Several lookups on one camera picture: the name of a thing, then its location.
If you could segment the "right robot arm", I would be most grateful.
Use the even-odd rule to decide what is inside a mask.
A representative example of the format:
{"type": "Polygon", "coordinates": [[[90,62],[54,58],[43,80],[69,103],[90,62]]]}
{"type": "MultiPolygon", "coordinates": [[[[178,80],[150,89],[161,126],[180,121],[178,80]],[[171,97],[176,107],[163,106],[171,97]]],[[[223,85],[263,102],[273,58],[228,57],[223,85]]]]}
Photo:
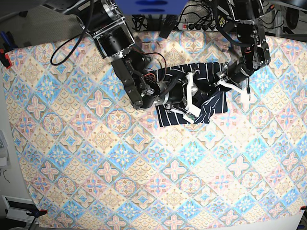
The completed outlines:
{"type": "Polygon", "coordinates": [[[165,80],[166,69],[158,77],[147,73],[142,53],[132,50],[134,37],[125,17],[112,0],[48,0],[44,4],[62,14],[73,14],[81,28],[81,40],[89,35],[103,59],[108,60],[124,86],[135,109],[148,109],[152,105],[180,103],[187,95],[186,86],[179,77],[165,80]]]}

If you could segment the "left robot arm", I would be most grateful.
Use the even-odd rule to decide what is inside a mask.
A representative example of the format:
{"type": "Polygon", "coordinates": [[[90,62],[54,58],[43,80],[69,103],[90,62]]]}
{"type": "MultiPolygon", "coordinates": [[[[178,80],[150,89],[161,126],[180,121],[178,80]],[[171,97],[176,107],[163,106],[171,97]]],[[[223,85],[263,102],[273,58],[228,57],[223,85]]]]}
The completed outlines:
{"type": "Polygon", "coordinates": [[[217,76],[226,82],[241,83],[271,61],[264,25],[260,20],[264,15],[263,5],[260,0],[235,0],[234,4],[226,1],[230,10],[227,19],[236,29],[238,41],[235,41],[220,26],[218,3],[217,0],[212,1],[216,28],[232,45],[241,48],[242,57],[231,65],[225,63],[217,76]]]}

